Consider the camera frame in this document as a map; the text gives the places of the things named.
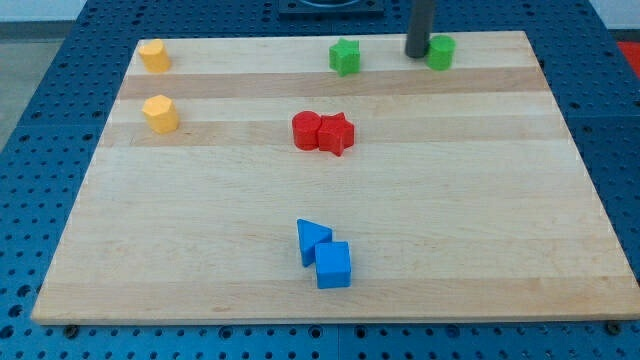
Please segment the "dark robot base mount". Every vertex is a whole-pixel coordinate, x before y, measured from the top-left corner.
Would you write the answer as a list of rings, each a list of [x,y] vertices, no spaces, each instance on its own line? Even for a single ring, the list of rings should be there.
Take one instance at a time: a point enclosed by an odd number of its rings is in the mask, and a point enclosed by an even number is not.
[[[383,15],[384,0],[276,0],[280,17]]]

